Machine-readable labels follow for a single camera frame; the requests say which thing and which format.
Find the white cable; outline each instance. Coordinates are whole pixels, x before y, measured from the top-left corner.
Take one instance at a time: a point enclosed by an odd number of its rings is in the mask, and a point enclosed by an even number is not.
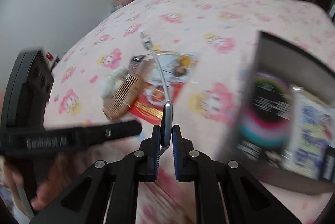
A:
[[[153,59],[155,61],[155,64],[158,67],[158,71],[159,71],[160,77],[162,79],[165,100],[166,101],[170,101],[169,91],[167,89],[167,85],[166,85],[165,77],[164,77],[164,74],[163,74],[163,70],[162,70],[162,67],[160,66],[160,62],[159,62],[159,60],[157,58],[157,55],[156,55],[155,51],[153,50],[153,44],[150,41],[150,39],[145,36],[145,33],[144,33],[143,30],[140,30],[139,33],[140,33],[140,37],[141,37],[141,43],[143,44],[143,46],[144,46],[144,48],[146,50],[150,50],[150,52],[152,54],[152,57],[153,57]]]

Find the wooden comb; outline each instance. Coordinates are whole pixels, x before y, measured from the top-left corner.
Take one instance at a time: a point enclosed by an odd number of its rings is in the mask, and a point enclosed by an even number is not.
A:
[[[143,87],[143,78],[135,73],[128,73],[123,83],[111,97],[103,102],[103,112],[109,119],[117,119],[124,115],[134,104]]]

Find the open box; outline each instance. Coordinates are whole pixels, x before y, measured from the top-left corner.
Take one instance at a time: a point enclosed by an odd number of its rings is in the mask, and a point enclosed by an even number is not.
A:
[[[237,160],[258,180],[291,191],[311,195],[333,191],[335,187],[330,181],[314,180],[283,168],[273,167],[262,160],[251,160],[237,149],[237,144],[241,139],[244,110],[251,102],[254,102],[255,81],[260,71],[268,72],[287,83],[303,87],[326,104],[334,106],[335,73],[301,48],[276,36],[260,32],[241,107],[218,159],[223,162]]]

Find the silver screw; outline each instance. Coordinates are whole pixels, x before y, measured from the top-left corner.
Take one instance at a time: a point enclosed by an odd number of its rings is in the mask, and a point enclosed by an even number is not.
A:
[[[231,168],[237,168],[238,167],[238,162],[237,161],[229,161],[228,165]]]
[[[111,133],[112,133],[112,131],[111,131],[110,129],[107,129],[107,130],[106,130],[106,133],[105,133],[105,136],[106,136],[107,138],[110,138],[110,137],[111,137]]]
[[[200,153],[197,150],[191,150],[189,154],[191,157],[198,157]]]
[[[94,166],[96,168],[102,168],[102,167],[104,167],[104,161],[98,160],[98,161],[95,162]]]
[[[135,152],[134,152],[134,155],[137,157],[137,158],[139,158],[139,157],[143,157],[144,156],[144,151],[142,151],[142,150],[136,150]]]

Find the pink bedsheet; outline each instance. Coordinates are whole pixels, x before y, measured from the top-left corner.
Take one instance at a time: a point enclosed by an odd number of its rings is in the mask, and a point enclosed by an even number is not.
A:
[[[136,0],[104,20],[57,65],[46,128],[108,123],[102,112],[99,80],[120,66],[127,67],[133,55],[146,54],[138,35],[140,28],[162,51],[199,53],[191,80],[175,103],[174,124],[180,125],[183,137],[192,140],[197,150],[213,158],[239,105],[240,72],[253,59],[258,30],[291,41],[335,68],[335,29],[314,4],[293,0]],[[194,102],[208,93],[219,101],[212,112],[203,115]],[[142,120],[142,126],[140,137],[108,146],[123,154],[136,150],[142,139],[151,136],[152,125]],[[108,158],[108,150],[99,157]],[[78,172],[84,168],[77,167]],[[182,208],[195,221],[193,185],[175,181],[172,149],[160,159],[159,177],[158,188],[151,184],[140,187],[137,223],[174,223],[175,212],[183,214]],[[302,223],[313,222],[331,196],[265,186]],[[158,192],[165,209],[157,208],[154,196]],[[177,223],[183,222],[180,217]]]

